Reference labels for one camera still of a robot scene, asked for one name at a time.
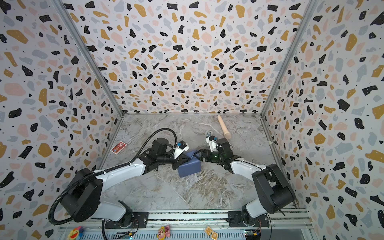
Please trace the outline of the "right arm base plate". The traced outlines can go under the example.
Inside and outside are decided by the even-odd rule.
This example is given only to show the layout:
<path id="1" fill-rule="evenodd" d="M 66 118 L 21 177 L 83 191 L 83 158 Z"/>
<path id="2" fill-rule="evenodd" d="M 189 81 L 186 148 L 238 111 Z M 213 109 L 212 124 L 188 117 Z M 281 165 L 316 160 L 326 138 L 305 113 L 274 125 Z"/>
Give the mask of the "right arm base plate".
<path id="1" fill-rule="evenodd" d="M 245 211 L 229 211 L 226 221 L 231 228 L 258 228 L 269 227 L 270 222 L 267 215 L 261 215 L 257 218 L 252 218 Z"/>

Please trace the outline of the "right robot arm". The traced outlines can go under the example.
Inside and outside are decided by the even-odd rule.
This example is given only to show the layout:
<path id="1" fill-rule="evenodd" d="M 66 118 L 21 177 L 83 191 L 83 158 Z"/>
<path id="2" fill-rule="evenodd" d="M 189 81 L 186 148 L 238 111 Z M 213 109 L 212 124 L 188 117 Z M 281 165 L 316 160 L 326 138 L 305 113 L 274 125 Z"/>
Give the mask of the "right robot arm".
<path id="1" fill-rule="evenodd" d="M 202 162 L 214 163 L 226 171 L 253 181 L 257 197 L 242 207 L 241 218 L 245 225 L 253 226 L 257 218 L 274 214 L 296 199 L 295 193 L 281 169 L 275 165 L 258 165 L 233 153 L 227 139 L 207 138 L 208 149 L 200 149 L 194 157 Z"/>

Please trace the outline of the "red playing card deck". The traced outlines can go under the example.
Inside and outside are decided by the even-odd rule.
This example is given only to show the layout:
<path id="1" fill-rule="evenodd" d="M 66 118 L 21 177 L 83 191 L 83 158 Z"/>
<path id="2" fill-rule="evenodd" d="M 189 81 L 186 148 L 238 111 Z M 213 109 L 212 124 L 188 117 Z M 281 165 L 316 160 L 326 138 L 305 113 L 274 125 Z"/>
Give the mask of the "red playing card deck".
<path id="1" fill-rule="evenodd" d="M 121 151 L 123 151 L 127 147 L 127 144 L 120 141 L 118 142 L 112 149 L 111 152 L 115 155 L 118 155 Z"/>

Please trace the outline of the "pink yellow sticker toy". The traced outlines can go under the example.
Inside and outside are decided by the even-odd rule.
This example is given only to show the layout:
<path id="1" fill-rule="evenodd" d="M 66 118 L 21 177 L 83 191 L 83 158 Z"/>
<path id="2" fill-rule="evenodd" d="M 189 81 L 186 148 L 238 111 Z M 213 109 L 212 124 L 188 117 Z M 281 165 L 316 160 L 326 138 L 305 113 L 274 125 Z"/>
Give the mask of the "pink yellow sticker toy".
<path id="1" fill-rule="evenodd" d="M 171 229 L 170 226 L 161 226 L 157 233 L 158 240 L 165 240 L 166 238 L 171 237 Z"/>

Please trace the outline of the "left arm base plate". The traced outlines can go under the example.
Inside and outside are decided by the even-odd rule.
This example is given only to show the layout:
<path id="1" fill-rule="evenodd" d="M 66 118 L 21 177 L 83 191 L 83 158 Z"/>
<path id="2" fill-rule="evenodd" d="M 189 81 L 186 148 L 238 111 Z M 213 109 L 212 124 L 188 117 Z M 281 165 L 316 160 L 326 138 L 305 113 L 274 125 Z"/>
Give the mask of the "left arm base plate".
<path id="1" fill-rule="evenodd" d="M 117 230 L 137 230 L 147 227 L 149 212 L 133 212 L 125 214 L 123 218 L 117 222 L 105 222 L 105 229 Z"/>

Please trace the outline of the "orange square sticker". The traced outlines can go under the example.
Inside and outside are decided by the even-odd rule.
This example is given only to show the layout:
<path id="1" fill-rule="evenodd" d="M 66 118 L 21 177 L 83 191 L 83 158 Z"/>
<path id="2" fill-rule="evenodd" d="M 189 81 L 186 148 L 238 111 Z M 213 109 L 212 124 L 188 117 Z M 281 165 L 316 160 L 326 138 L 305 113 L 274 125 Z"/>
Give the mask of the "orange square sticker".
<path id="1" fill-rule="evenodd" d="M 215 232 L 211 227 L 207 226 L 205 228 L 205 233 L 212 239 L 217 240 L 219 237 L 219 234 Z"/>

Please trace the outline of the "aluminium mounting rail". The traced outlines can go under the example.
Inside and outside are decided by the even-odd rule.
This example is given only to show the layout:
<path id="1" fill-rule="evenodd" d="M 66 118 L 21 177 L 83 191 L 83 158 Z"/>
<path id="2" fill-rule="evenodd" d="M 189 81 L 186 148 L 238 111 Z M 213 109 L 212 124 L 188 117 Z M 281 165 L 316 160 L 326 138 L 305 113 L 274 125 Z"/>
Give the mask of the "aluminium mounting rail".
<path id="1" fill-rule="evenodd" d="M 134 212 L 134 221 L 127 228 L 89 220 L 59 227 L 57 240 L 69 238 L 76 227 L 83 228 L 81 240 L 155 240 L 161 227 L 169 226 L 171 240 L 209 240 L 205 230 L 210 227 L 219 240 L 315 240 L 314 227 L 304 209 L 288 206 L 275 214 L 258 217 L 254 225 L 241 220 L 240 210 L 143 210 Z"/>

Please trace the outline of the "blue wrapping paper sheet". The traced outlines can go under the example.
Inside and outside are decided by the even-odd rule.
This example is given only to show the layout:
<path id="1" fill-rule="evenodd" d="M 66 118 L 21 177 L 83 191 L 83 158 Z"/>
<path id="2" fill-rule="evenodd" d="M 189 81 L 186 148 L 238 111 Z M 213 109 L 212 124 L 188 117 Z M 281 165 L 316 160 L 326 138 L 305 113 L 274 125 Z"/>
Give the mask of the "blue wrapping paper sheet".
<path id="1" fill-rule="evenodd" d="M 186 156 L 190 158 L 190 161 L 178 167 L 180 178 L 199 173 L 202 170 L 201 161 L 194 156 L 195 153 L 196 151 L 186 153 Z"/>

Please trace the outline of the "colourful round sticker toy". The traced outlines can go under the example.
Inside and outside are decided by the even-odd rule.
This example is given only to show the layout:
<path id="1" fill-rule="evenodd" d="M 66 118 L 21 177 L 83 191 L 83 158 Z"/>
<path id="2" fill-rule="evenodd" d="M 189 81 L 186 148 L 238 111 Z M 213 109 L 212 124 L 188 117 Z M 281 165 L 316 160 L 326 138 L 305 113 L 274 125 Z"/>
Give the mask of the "colourful round sticker toy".
<path id="1" fill-rule="evenodd" d="M 69 233 L 67 240 L 81 240 L 83 235 L 84 235 L 84 228 L 77 227 Z"/>

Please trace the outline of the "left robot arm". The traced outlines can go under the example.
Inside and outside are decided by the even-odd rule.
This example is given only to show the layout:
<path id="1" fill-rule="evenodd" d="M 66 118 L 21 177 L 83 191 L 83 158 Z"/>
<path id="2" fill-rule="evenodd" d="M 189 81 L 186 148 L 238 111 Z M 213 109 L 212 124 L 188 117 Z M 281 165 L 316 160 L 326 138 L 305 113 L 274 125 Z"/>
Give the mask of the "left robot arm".
<path id="1" fill-rule="evenodd" d="M 189 148 L 185 141 L 172 146 L 168 140 L 157 138 L 133 161 L 96 172 L 83 169 L 71 181 L 59 203 L 74 222 L 101 219 L 126 228 L 134 221 L 133 210 L 123 201 L 116 204 L 101 201 L 102 193 L 126 180 L 158 170 L 162 165 L 171 165 L 176 170 L 190 161 L 186 155 Z"/>

